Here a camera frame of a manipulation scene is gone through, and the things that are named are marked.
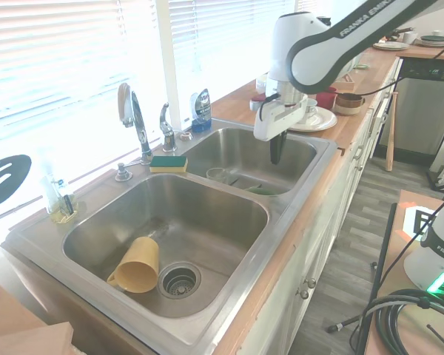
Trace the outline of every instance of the white cabinet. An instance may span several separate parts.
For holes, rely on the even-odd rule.
[[[383,86],[397,77],[399,63],[399,59],[395,61]],[[283,355],[289,352],[378,139],[393,88],[375,96],[351,148],[343,157],[343,167],[336,181],[324,197],[314,220],[303,232],[300,244],[258,314],[238,355]]]

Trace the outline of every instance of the stainless steel sink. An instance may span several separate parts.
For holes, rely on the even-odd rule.
[[[178,140],[187,173],[132,166],[133,179],[117,183],[112,171],[79,192],[79,214],[69,223],[56,225],[43,211],[14,228],[3,246],[157,354],[211,354],[337,148],[288,135],[273,166],[269,144],[252,134],[251,126],[214,120],[210,132]],[[205,178],[217,166],[238,179],[234,186]],[[278,195],[244,190],[260,183]],[[160,246],[158,287],[129,294],[108,285],[130,243],[144,235]]]
[[[291,190],[316,156],[307,141],[287,140],[281,161],[270,161],[269,144],[246,129],[219,129],[185,154],[187,171],[206,177],[206,171],[220,167],[229,173],[229,183],[240,189],[261,185],[275,195]]]
[[[126,295],[159,316],[185,317],[214,300],[267,222],[255,201],[154,175],[78,225],[64,253],[106,280],[132,241],[150,236],[160,248],[158,287]]]

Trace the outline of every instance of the yellow sponge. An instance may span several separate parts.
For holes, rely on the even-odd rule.
[[[153,157],[149,170],[151,172],[186,172],[186,157]]]

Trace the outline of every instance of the faucet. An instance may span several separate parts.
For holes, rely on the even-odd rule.
[[[172,127],[166,121],[166,110],[169,104],[166,102],[161,109],[160,114],[160,129],[164,135],[163,150],[165,152],[174,152],[178,147],[176,146],[175,133]]]
[[[152,152],[149,148],[143,115],[141,114],[136,94],[127,83],[121,84],[118,88],[118,114],[120,115],[120,121],[126,128],[135,125],[136,134],[141,144],[141,159],[127,164],[126,166],[150,164],[152,160]]]

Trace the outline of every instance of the drain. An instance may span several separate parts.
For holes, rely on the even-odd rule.
[[[166,297],[181,300],[193,294],[201,284],[201,273],[189,263],[176,263],[165,268],[158,279],[158,289]]]

